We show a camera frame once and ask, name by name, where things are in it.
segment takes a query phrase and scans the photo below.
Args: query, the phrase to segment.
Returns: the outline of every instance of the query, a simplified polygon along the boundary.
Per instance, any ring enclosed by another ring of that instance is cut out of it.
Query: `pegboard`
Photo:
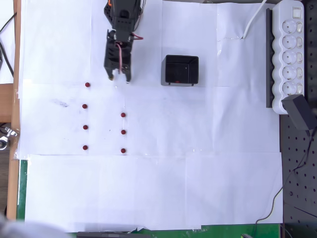
[[[317,109],[317,0],[303,1],[305,6],[305,97]],[[288,115],[280,116],[283,182],[304,156],[310,138],[297,130]],[[308,159],[290,176],[283,189],[284,222],[302,237],[317,237],[317,133]]]

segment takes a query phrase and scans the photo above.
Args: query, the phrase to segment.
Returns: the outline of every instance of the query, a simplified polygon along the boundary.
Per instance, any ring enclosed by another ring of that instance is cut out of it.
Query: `black box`
[[[197,56],[167,55],[162,62],[161,85],[194,86],[198,83],[198,68]]]

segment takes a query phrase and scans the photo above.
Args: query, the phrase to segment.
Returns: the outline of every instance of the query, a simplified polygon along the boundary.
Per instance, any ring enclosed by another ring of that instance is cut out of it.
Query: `green mat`
[[[19,203],[16,210],[17,219],[25,218],[25,197],[27,183],[27,161],[20,161]],[[202,226],[201,230],[149,231],[142,229],[140,234],[150,234],[151,238],[240,238],[241,234],[253,235],[254,224]],[[280,238],[279,224],[259,224],[254,238]]]

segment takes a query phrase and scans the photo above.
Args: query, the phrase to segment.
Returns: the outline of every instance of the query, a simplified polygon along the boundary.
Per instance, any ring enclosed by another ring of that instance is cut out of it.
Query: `white power strip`
[[[300,1],[283,0],[272,13],[275,51],[272,61],[274,85],[273,110],[287,114],[282,100],[292,94],[304,94],[304,6]]]

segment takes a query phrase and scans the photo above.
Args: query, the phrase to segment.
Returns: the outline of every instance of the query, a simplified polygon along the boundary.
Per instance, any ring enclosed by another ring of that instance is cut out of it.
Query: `robotic arm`
[[[104,62],[110,80],[113,80],[114,69],[124,73],[127,82],[131,80],[131,50],[135,40],[133,32],[142,11],[141,0],[108,0],[104,8],[105,15],[113,28],[107,32]]]

